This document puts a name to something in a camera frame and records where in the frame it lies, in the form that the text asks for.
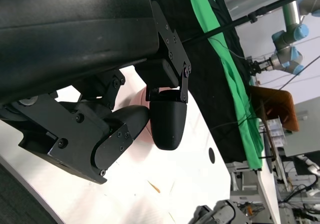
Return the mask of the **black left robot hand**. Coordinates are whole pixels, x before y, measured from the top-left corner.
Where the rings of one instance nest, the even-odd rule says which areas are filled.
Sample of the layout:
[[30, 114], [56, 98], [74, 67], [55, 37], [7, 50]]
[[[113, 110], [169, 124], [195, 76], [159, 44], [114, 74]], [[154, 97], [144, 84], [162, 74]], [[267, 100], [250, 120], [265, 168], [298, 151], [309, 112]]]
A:
[[191, 63], [157, 2], [0, 7], [0, 118], [21, 148], [99, 184], [147, 124], [159, 149], [177, 149]]

